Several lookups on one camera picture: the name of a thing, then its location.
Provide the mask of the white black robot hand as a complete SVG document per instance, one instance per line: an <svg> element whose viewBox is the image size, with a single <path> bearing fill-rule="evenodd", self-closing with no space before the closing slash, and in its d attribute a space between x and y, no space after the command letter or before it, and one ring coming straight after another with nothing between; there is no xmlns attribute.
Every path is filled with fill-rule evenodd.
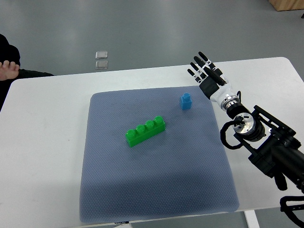
<svg viewBox="0 0 304 228"><path fill-rule="evenodd" d="M239 95L232 91L232 85L223 72L202 52L190 63L188 73L199 84L204 95L226 111L234 104L240 103Z"/></svg>

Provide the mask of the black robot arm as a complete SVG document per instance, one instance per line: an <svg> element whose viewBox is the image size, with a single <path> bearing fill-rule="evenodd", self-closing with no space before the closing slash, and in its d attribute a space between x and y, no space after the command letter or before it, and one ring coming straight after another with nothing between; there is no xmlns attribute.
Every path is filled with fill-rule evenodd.
<svg viewBox="0 0 304 228"><path fill-rule="evenodd" d="M225 95L221 108L231 121L220 130L223 145L231 150L245 147L249 160L266 176L273 178L279 190L287 190L289 179L304 190L304 154L296 132L259 106L250 112L241 103L241 93Z"/></svg>

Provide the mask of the person's bare hand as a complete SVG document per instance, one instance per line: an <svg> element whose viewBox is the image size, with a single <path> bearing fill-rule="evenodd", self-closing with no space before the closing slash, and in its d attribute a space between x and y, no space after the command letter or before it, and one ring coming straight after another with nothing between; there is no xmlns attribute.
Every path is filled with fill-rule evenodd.
<svg viewBox="0 0 304 228"><path fill-rule="evenodd" d="M0 81L15 79L19 75L20 66L15 62L5 60L0 64Z"/></svg>

